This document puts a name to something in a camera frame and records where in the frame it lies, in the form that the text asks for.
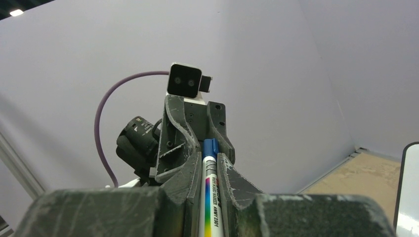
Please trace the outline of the white whiteboard with black frame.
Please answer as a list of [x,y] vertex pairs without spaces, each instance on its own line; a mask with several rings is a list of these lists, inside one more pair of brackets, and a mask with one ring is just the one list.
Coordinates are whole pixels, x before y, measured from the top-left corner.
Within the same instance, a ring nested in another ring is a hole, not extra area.
[[393,226],[399,237],[419,235],[419,143],[403,149]]

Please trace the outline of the white whiteboard marker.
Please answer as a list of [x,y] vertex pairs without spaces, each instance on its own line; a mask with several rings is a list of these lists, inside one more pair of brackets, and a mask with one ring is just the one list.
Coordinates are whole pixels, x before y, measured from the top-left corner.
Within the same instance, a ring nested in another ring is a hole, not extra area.
[[217,177],[217,162],[207,156],[202,160],[200,215],[198,236],[223,237],[221,201]]

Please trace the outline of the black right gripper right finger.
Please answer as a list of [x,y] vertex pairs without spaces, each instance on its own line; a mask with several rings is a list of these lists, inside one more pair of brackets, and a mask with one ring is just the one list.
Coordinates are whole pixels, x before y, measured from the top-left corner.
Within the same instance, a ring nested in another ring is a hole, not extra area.
[[342,194],[267,194],[218,154],[224,234],[227,237],[394,237],[371,198]]

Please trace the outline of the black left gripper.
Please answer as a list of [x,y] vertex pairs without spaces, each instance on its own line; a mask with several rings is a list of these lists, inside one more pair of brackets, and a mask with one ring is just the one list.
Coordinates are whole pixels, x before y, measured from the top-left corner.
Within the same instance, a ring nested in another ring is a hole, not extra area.
[[235,148],[227,136],[224,104],[209,101],[207,105],[198,105],[185,102],[180,96],[167,95],[159,126],[159,132],[152,132],[158,142],[154,175],[158,183],[166,182],[178,172],[185,175],[201,170],[206,130],[207,138],[215,138],[219,152],[235,164]]

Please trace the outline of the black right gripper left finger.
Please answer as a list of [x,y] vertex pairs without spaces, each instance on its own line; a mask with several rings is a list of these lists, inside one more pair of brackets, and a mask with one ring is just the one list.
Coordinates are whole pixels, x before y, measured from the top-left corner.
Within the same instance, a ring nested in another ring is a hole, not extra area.
[[28,208],[17,237],[196,237],[200,152],[157,187],[68,189]]

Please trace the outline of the blue marker cap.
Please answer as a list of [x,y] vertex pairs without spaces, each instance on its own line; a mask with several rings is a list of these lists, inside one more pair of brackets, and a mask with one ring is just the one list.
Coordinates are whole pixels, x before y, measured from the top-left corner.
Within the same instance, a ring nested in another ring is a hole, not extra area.
[[202,149],[202,159],[206,157],[212,157],[217,160],[217,156],[219,153],[219,146],[218,140],[215,138],[212,139],[205,139],[203,141],[203,149]]

